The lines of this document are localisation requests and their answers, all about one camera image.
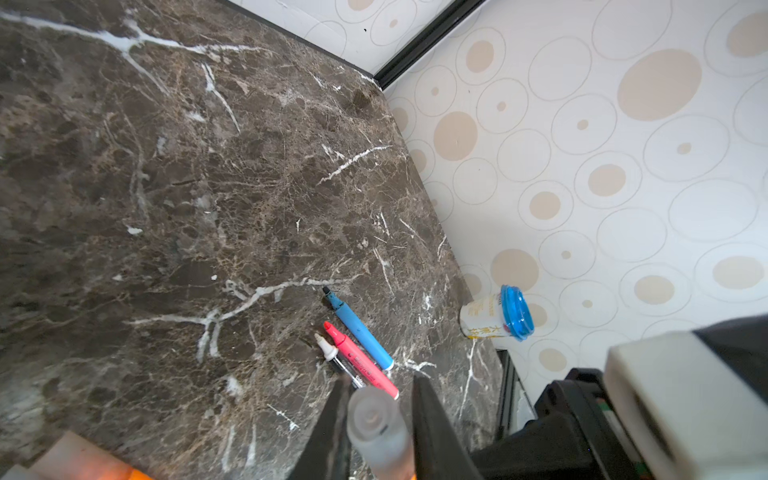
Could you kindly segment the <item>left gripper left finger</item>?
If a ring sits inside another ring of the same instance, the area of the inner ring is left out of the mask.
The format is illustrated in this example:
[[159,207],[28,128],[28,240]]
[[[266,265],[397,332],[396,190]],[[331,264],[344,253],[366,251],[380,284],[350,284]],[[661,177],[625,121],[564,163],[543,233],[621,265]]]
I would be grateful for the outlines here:
[[354,392],[351,380],[338,378],[289,480],[348,479],[351,442],[347,435],[347,407]]

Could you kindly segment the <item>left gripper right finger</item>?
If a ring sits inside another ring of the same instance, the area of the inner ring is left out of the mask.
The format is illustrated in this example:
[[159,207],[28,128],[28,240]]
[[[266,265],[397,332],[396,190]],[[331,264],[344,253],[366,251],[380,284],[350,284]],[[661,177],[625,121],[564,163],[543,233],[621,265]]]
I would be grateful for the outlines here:
[[459,442],[436,391],[423,375],[413,377],[411,402],[416,477],[482,479]]

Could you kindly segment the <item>translucent pen cap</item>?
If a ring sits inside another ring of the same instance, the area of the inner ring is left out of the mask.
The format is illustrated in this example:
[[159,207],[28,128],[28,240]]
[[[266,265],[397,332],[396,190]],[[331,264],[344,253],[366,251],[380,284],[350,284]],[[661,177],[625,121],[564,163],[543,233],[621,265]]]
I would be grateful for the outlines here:
[[347,405],[347,435],[376,479],[415,479],[413,441],[398,403],[383,390],[356,390]]

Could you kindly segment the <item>black white-capped marker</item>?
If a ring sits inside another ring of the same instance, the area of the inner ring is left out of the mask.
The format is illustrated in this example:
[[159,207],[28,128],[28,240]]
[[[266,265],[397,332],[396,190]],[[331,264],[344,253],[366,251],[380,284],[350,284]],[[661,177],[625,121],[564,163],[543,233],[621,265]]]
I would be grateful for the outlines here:
[[351,384],[355,389],[365,387],[365,383],[354,374],[339,354],[336,346],[331,345],[324,336],[319,333],[314,334],[317,345],[323,352],[325,361],[339,374],[350,378]]

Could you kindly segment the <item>red-pink marker pen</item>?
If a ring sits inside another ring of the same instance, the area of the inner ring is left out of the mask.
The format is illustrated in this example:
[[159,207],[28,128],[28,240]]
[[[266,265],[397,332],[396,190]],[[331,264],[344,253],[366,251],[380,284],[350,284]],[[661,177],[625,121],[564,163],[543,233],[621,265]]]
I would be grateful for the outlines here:
[[330,322],[323,324],[325,331],[332,338],[336,348],[343,357],[374,387],[389,394],[394,400],[400,392],[391,380],[363,353],[356,343],[342,334]]

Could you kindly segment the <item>blue marker pen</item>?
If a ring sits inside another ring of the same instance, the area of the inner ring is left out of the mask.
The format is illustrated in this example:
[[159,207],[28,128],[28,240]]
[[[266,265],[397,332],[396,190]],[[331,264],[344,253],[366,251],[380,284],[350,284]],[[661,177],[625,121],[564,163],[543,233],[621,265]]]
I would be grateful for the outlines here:
[[383,348],[376,337],[368,330],[360,317],[338,298],[328,286],[322,287],[324,297],[329,302],[332,310],[357,341],[371,355],[373,360],[383,371],[390,371],[394,366],[394,360]]

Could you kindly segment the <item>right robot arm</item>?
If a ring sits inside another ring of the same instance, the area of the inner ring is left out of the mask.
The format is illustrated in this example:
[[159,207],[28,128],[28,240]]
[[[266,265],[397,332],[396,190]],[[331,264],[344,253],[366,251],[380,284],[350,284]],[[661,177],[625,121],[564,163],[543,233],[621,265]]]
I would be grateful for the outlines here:
[[537,418],[470,454],[485,479],[650,479],[597,369],[548,384]]

